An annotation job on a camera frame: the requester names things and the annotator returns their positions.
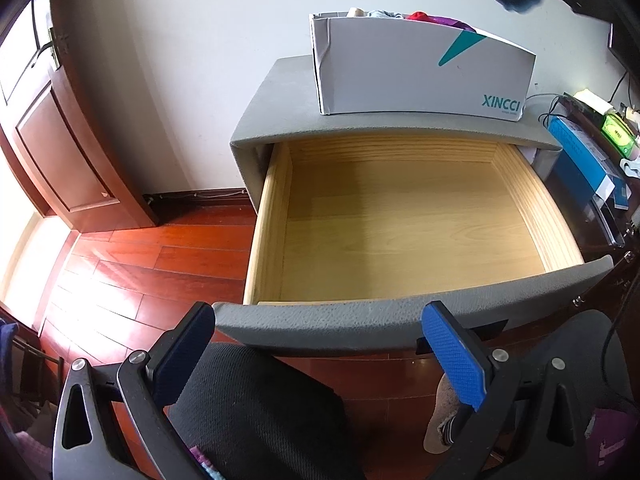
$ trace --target red cloth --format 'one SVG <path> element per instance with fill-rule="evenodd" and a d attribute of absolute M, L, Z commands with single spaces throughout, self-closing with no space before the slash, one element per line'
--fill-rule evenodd
<path fill-rule="evenodd" d="M 407 16 L 406 20 L 415 20 L 417 22 L 429 22 L 433 23 L 433 20 L 421 10 L 414 12 L 411 16 Z"/>

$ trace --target hardwood floor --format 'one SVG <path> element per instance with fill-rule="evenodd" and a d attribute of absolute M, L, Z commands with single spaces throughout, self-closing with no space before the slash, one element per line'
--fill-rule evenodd
<path fill-rule="evenodd" d="M 50 296 L 41 334 L 65 373 L 149 349 L 194 301 L 242 302 L 255 213 L 249 206 L 199 207 L 158 228 L 81 235 Z M 532 346 L 562 319 L 509 332 L 494 344 Z M 216 333 L 213 340 L 229 340 Z M 349 358 L 283 358 L 345 401 L 369 480 L 425 478 L 443 456 L 422 449 L 442 370 L 411 351 Z M 121 404 L 116 412 L 138 465 L 158 478 Z"/>

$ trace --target door panel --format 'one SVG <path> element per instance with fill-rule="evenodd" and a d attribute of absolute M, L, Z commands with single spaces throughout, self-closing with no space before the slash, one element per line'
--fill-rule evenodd
<path fill-rule="evenodd" d="M 117 167 L 81 89 L 72 89 L 69 56 L 60 66 L 52 47 L 36 43 L 39 54 L 0 98 L 0 124 L 25 174 L 82 233 L 154 226 L 155 215 Z"/>
<path fill-rule="evenodd" d="M 16 130 L 42 177 L 69 212 L 118 202 L 86 160 L 62 117 L 51 86 Z"/>

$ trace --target slipper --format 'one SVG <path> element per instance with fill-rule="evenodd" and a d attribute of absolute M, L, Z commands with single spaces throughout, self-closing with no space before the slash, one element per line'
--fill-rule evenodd
<path fill-rule="evenodd" d="M 451 446 L 451 423 L 460 408 L 460 401 L 446 374 L 440 379 L 436 390 L 436 406 L 424 434 L 422 446 L 431 454 L 444 453 Z"/>

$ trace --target wooden door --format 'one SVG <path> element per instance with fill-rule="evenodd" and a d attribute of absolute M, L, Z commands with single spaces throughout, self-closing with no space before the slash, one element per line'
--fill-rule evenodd
<path fill-rule="evenodd" d="M 79 104 L 83 100 L 74 93 L 66 67 L 53 46 L 47 47 L 50 13 L 36 7 L 48 3 L 32 0 L 14 25 L 23 27 L 18 31 L 23 48 L 12 43 L 5 49 L 17 58 L 18 68 L 0 70 L 0 124 L 27 176 L 69 227 L 83 233 L 151 227 L 153 213 L 127 185 L 88 105 Z M 39 22 L 38 14 L 44 14 Z M 24 50 L 33 47 L 26 30 L 30 18 L 36 52 L 16 81 Z"/>

